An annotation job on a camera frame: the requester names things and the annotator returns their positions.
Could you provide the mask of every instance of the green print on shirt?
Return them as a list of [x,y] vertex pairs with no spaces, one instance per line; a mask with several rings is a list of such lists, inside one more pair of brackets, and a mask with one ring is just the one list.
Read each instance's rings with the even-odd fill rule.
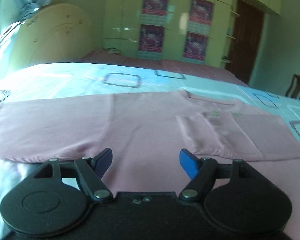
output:
[[211,111],[214,116],[220,116],[217,111]]

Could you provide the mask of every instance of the chair backrest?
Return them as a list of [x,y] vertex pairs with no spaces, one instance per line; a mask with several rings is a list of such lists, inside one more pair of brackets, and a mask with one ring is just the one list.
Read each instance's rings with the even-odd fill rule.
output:
[[295,83],[296,81],[296,87],[294,89],[294,91],[291,93],[291,98],[297,98],[298,97],[298,94],[300,93],[300,76],[299,75],[296,75],[294,74],[293,77],[292,77],[292,80],[291,80],[291,84],[290,84],[290,87],[288,88],[287,92],[286,92],[286,97],[289,96],[289,93],[291,92],[292,90],[292,87],[293,87],[293,84]]

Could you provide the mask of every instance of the wooden door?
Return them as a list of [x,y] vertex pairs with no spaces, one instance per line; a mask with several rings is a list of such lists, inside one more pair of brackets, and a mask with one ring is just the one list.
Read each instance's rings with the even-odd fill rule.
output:
[[237,13],[240,17],[235,20],[233,32],[236,39],[232,41],[229,53],[232,63],[226,65],[226,70],[247,84],[258,51],[264,13],[240,0]]

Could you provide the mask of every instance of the screw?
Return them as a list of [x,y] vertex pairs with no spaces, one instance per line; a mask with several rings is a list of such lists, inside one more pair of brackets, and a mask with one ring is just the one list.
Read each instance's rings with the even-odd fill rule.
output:
[[94,192],[96,198],[107,198],[110,196],[110,192],[105,189],[100,189]]
[[193,198],[196,197],[198,195],[198,192],[196,192],[193,189],[186,189],[182,192],[183,197],[185,198]]
[[132,203],[134,203],[134,204],[141,204],[142,201],[138,200],[138,199],[134,199],[134,200],[132,200]]
[[150,197],[145,197],[145,198],[142,199],[142,201],[143,202],[149,202],[149,201],[151,201],[151,198]]

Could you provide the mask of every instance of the bed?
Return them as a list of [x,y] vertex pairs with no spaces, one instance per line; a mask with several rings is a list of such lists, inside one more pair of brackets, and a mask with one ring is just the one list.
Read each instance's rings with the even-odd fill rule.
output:
[[[199,69],[197,74],[189,72],[189,65],[178,66],[173,61],[157,62],[153,63],[154,65],[146,65],[148,68],[141,68],[137,59],[134,62],[127,58],[122,61],[117,59],[118,62],[112,63],[117,65],[55,63],[17,71],[0,81],[0,102],[184,89],[215,99],[237,98],[271,114],[280,115],[300,143],[300,100],[252,89],[221,69],[205,68],[201,72]],[[0,160],[0,201],[37,166],[38,164]],[[277,174],[270,180],[286,192],[294,208],[285,232],[292,239],[300,240],[300,159],[276,163],[262,162],[254,164],[254,167],[265,176],[268,170]],[[7,229],[0,217],[0,238],[5,234]]]

